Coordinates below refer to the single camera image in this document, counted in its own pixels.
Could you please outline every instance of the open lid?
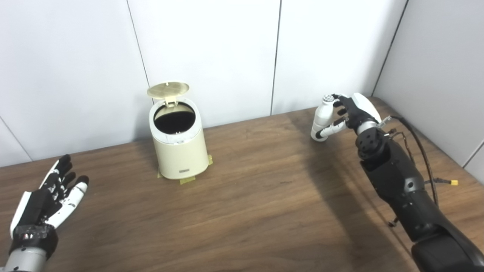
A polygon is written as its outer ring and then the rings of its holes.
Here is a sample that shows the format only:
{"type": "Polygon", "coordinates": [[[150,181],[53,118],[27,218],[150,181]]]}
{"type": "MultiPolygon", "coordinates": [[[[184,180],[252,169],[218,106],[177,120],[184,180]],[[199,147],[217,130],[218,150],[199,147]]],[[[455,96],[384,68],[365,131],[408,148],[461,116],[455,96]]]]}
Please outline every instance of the open lid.
{"type": "Polygon", "coordinates": [[[178,104],[176,97],[186,93],[190,87],[183,82],[165,82],[148,89],[148,96],[154,99],[165,99],[167,107],[178,104]]]}

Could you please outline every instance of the black robotic arm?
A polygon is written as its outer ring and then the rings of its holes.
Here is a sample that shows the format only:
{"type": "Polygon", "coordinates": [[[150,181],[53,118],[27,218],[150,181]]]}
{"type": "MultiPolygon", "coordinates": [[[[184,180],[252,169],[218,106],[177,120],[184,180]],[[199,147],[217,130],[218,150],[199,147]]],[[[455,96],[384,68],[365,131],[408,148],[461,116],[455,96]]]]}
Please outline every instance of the black robotic arm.
{"type": "MultiPolygon", "coordinates": [[[[381,119],[371,102],[359,93],[351,98],[341,95],[333,98],[333,106],[343,106],[338,114],[347,116],[317,131],[313,138],[325,139],[339,131],[334,127],[355,131],[360,164],[378,196],[390,205],[415,243],[411,251],[419,270],[484,272],[483,254],[432,201],[414,163],[380,128],[381,119]]],[[[316,116],[315,122],[321,119],[324,118],[316,116]]]]}

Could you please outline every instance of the white wall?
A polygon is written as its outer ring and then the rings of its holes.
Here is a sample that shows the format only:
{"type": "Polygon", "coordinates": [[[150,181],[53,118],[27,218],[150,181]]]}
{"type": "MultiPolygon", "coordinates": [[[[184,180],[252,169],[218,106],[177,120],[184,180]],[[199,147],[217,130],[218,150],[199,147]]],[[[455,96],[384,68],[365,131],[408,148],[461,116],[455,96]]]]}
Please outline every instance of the white wall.
{"type": "Polygon", "coordinates": [[[484,139],[483,14],[480,0],[409,1],[375,91],[462,166],[484,139]]]}
{"type": "Polygon", "coordinates": [[[469,171],[475,178],[484,183],[484,148],[476,152],[475,156],[466,165],[466,170],[469,171]]]}
{"type": "Polygon", "coordinates": [[[204,127],[368,94],[404,0],[284,0],[273,92],[280,2],[0,1],[1,165],[149,137],[169,80],[204,127]]]}
{"type": "Polygon", "coordinates": [[[27,153],[0,119],[0,167],[30,161],[27,153]]]}
{"type": "Polygon", "coordinates": [[[0,116],[33,160],[149,134],[126,1],[0,1],[0,37],[0,116]]]}
{"type": "Polygon", "coordinates": [[[406,0],[283,0],[272,113],[371,95],[406,0]]]}
{"type": "Polygon", "coordinates": [[[204,127],[270,115],[279,0],[129,0],[150,85],[183,81],[204,127]]]}

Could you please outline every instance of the yellow tape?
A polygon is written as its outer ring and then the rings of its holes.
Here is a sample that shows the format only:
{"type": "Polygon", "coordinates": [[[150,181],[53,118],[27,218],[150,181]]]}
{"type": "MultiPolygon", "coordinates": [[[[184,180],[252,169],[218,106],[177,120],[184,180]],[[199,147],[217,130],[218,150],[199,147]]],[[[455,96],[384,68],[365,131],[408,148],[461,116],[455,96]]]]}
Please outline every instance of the yellow tape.
{"type": "MultiPolygon", "coordinates": [[[[213,164],[212,155],[208,155],[208,157],[209,157],[209,165],[212,165],[213,164]]],[[[162,175],[160,173],[160,169],[158,169],[158,178],[161,178],[161,177],[162,177],[162,175]]],[[[186,179],[181,179],[180,185],[185,184],[185,183],[190,182],[190,181],[194,181],[194,180],[195,180],[195,176],[189,177],[189,178],[186,178],[186,179]]]]}
{"type": "Polygon", "coordinates": [[[195,180],[195,176],[189,177],[189,178],[186,178],[186,179],[181,179],[180,185],[185,184],[185,183],[190,182],[190,181],[194,181],[194,180],[195,180]]]}

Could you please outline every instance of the wood grain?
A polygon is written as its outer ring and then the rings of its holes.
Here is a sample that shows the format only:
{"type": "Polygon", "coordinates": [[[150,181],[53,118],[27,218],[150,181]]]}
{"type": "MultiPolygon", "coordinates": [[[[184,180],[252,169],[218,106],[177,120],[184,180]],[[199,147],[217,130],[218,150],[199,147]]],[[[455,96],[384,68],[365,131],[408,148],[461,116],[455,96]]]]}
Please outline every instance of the wood grain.
{"type": "MultiPolygon", "coordinates": [[[[393,113],[372,101],[382,116],[393,113]]],[[[74,170],[91,184],[58,229],[45,271],[417,271],[401,226],[386,226],[392,211],[359,166],[355,134],[314,142],[313,115],[307,109],[206,129],[214,164],[184,185],[156,178],[151,141],[73,154],[74,170]]],[[[429,141],[423,145],[436,177],[460,181],[438,184],[441,209],[483,249],[482,186],[429,141]]],[[[21,193],[34,190],[54,161],[0,168],[0,262],[21,193]]]]}

